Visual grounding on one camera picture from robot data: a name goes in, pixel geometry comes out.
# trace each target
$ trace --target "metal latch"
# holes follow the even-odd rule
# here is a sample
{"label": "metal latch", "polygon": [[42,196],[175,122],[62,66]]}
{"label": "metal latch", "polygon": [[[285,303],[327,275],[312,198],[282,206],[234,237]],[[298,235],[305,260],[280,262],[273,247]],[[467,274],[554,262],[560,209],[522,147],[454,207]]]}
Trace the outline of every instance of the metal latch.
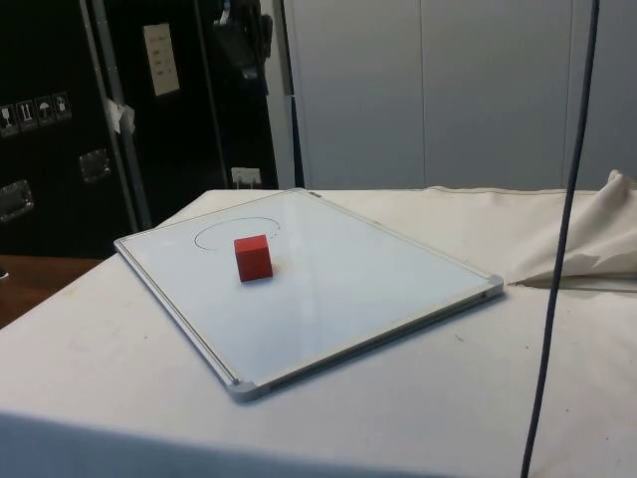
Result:
{"label": "metal latch", "polygon": [[33,209],[33,194],[25,180],[14,182],[0,189],[0,223],[4,224]]}
{"label": "metal latch", "polygon": [[80,169],[86,184],[92,184],[110,175],[110,158],[105,149],[97,149],[80,156]]}

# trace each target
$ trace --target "whiteboard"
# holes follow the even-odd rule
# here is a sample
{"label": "whiteboard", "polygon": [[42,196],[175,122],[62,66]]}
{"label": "whiteboard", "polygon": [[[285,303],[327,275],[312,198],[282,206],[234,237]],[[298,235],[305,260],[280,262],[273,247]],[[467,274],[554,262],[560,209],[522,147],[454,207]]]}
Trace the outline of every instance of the whiteboard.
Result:
{"label": "whiteboard", "polygon": [[[274,277],[242,284],[233,241],[260,234]],[[503,284],[298,189],[115,247],[237,399],[484,301]]]}

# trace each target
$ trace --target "sticker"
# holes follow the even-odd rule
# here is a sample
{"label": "sticker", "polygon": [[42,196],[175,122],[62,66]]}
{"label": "sticker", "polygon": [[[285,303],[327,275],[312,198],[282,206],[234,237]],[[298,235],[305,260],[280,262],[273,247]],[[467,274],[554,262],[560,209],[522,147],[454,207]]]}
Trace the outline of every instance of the sticker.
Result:
{"label": "sticker", "polygon": [[172,51],[170,26],[167,23],[148,25],[143,27],[143,36],[155,96],[160,97],[178,91],[179,77]]}
{"label": "sticker", "polygon": [[22,131],[38,127],[36,110],[32,101],[17,103],[16,110],[18,111],[18,123]]}
{"label": "sticker", "polygon": [[73,114],[71,113],[71,102],[69,102],[69,96],[66,93],[55,93],[52,96],[53,99],[53,111],[56,114],[56,119],[70,120]]}
{"label": "sticker", "polygon": [[36,99],[36,112],[40,125],[51,124],[56,121],[53,113],[53,102],[51,97],[40,97]]}
{"label": "sticker", "polygon": [[20,132],[18,117],[13,105],[0,107],[0,137],[12,136]]}

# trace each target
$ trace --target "white fabric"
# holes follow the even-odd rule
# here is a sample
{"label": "white fabric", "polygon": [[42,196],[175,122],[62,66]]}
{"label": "white fabric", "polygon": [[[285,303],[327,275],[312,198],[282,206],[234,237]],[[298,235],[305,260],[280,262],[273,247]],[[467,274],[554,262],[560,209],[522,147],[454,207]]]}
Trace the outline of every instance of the white fabric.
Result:
{"label": "white fabric", "polygon": [[[538,224],[536,232],[516,248],[522,259],[508,275],[510,282],[550,285],[559,221],[545,227]],[[618,171],[571,216],[562,277],[582,276],[637,278],[637,189]]]}
{"label": "white fabric", "polygon": [[[266,194],[209,192],[174,220]],[[558,221],[563,198],[324,196],[501,275],[538,224]],[[576,209],[594,198],[578,194]],[[516,476],[546,300],[546,290],[508,287],[498,301],[237,404],[115,256],[0,331],[0,476]],[[637,474],[636,301],[560,293],[533,476]]]}

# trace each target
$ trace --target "whiteboard frame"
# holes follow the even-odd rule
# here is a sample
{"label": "whiteboard frame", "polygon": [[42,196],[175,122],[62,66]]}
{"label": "whiteboard frame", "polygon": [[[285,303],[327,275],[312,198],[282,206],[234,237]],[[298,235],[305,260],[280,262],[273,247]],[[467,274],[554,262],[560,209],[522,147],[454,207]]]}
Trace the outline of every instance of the whiteboard frame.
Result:
{"label": "whiteboard frame", "polygon": [[[179,309],[172,304],[170,299],[164,294],[161,288],[154,282],[152,277],[144,270],[144,268],[137,262],[132,253],[126,248],[126,241],[132,238],[137,238],[141,235],[153,234],[157,229],[165,229],[179,226],[185,222],[194,221],[200,219],[205,216],[211,216],[214,214],[218,214],[223,211],[227,211],[229,209],[241,208],[247,204],[251,204],[258,201],[268,200],[273,196],[279,196],[282,194],[303,194],[308,197],[313,198],[314,200],[320,201],[327,207],[334,208],[341,213],[347,214],[348,216],[363,221],[368,225],[373,226],[374,228],[390,234],[394,236],[396,239],[406,241],[410,244],[413,244],[421,249],[426,250],[427,252],[434,254],[438,257],[441,257],[449,262],[452,262],[480,277],[485,279],[486,283],[484,286],[480,286],[477,288],[468,289],[463,291],[462,293],[452,297],[448,301],[439,304],[435,307],[425,309],[419,311],[408,318],[394,322],[388,325],[385,328],[375,331],[374,333],[361,337],[355,342],[351,342],[337,348],[334,348],[328,352],[323,354],[319,354],[304,360],[303,362],[285,368],[281,371],[273,373],[271,375],[266,376],[265,378],[256,380],[256,381],[244,381],[240,377],[240,375],[233,370],[231,364],[223,358],[223,356],[219,353],[218,350],[215,350],[212,344],[208,344],[197,332],[194,326],[188,321],[186,317],[184,317]],[[224,383],[228,392],[233,396],[237,401],[248,401],[255,399],[259,396],[262,396],[266,393],[269,393],[277,388],[280,388],[287,383],[301,378],[310,373],[319,371],[325,367],[333,365],[337,362],[343,361],[344,359],[348,359],[355,354],[363,353],[365,351],[371,350],[375,347],[378,347],[384,343],[397,339],[398,337],[404,336],[413,330],[420,329],[424,326],[431,325],[435,322],[439,322],[448,318],[450,315],[458,313],[462,310],[465,310],[469,307],[473,307],[475,305],[486,302],[494,297],[497,297],[503,292],[504,281],[500,276],[487,274],[485,272],[479,271],[472,266],[469,266],[466,263],[458,261],[457,259],[451,258],[446,254],[431,248],[425,244],[422,244],[414,239],[407,237],[403,234],[400,234],[396,231],[393,231],[386,226],[380,224],[377,221],[369,220],[365,217],[362,217],[344,207],[341,207],[337,204],[334,204],[331,201],[324,199],[322,196],[315,192],[306,191],[301,188],[290,189],[287,191],[275,193],[260,199],[255,199],[253,201],[248,201],[242,204],[238,204],[235,206],[219,209],[217,211],[202,214],[200,216],[196,216],[190,219],[186,219],[184,221],[179,221],[173,224],[168,224],[165,226],[159,226],[155,229],[151,229],[148,231],[140,232],[137,234],[132,234],[120,239],[117,239],[114,242],[115,249],[117,252],[123,257],[126,263],[132,268],[132,270],[139,276],[141,281],[146,285],[146,287],[150,290],[150,292],[155,296],[157,301],[166,309],[168,314],[172,317],[172,319],[177,323],[177,325],[181,328],[183,333],[190,339],[195,348],[201,353],[201,355],[208,361],[210,366],[214,369],[219,379]]]}

